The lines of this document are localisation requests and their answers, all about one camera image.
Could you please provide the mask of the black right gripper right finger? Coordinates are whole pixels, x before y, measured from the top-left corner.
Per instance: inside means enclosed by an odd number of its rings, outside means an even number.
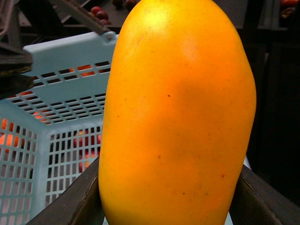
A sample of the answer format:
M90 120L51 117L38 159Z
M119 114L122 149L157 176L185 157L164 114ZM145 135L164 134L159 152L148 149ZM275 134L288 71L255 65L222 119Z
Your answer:
M239 176L229 214L234 225L300 224L300 208L246 166Z

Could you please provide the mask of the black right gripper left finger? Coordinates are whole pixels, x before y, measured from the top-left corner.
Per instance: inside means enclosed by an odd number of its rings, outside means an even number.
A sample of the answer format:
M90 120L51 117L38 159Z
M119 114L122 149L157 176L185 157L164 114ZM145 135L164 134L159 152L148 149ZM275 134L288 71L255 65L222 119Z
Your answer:
M63 194L31 219L29 225L101 225L104 211L98 189L97 158Z

